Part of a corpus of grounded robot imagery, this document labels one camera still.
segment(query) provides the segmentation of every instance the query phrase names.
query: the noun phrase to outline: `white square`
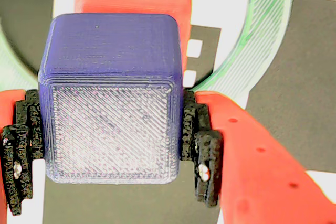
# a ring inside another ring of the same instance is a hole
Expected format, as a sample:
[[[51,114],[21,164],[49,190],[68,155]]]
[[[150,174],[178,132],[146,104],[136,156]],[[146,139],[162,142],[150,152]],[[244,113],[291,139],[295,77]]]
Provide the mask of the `white square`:
[[[203,41],[199,39],[190,39],[188,41],[187,56],[198,58],[201,55]]]
[[[183,87],[192,88],[196,82],[196,71],[185,70],[183,75]]]

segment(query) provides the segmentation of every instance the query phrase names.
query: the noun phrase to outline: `metal screw head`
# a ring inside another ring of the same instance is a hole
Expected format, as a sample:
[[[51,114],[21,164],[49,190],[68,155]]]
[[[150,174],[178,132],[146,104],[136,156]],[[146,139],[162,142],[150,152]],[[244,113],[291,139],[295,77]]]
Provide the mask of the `metal screw head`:
[[[210,170],[205,164],[200,164],[198,166],[200,178],[203,182],[207,182],[210,179]]]
[[[2,145],[5,146],[7,142],[8,142],[8,138],[4,138],[4,139],[2,140]]]
[[[14,178],[18,179],[22,172],[22,166],[18,161],[14,161]]]

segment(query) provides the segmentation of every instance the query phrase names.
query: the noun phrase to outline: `red plastic arm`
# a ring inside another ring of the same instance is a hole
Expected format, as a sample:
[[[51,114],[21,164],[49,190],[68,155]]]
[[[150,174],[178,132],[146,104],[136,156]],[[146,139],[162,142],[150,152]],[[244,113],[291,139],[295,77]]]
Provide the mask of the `red plastic arm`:
[[[0,92],[0,133],[4,127],[12,125],[14,103],[25,99],[25,90],[8,90]],[[7,223],[7,200],[0,166],[0,224]]]
[[[196,100],[224,138],[225,224],[336,224],[336,205],[251,115],[216,92],[197,92]]]

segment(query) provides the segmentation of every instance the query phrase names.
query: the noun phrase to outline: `green 3d printed part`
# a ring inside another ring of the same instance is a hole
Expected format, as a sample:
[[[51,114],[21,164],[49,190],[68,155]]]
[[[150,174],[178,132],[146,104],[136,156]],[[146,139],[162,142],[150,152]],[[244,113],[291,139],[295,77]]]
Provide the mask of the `green 3d printed part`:
[[[11,49],[0,25],[0,91],[36,89],[37,78],[24,66]]]
[[[285,35],[292,0],[249,0],[240,38],[221,66],[194,91],[213,90],[238,99],[273,61]]]

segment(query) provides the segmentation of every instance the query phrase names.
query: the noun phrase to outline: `blue cube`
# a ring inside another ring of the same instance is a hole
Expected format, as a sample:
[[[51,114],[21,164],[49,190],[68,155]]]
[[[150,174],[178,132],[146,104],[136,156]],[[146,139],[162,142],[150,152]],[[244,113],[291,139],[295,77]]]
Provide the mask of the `blue cube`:
[[[179,171],[182,68],[168,15],[68,14],[38,74],[48,177],[166,184]]]

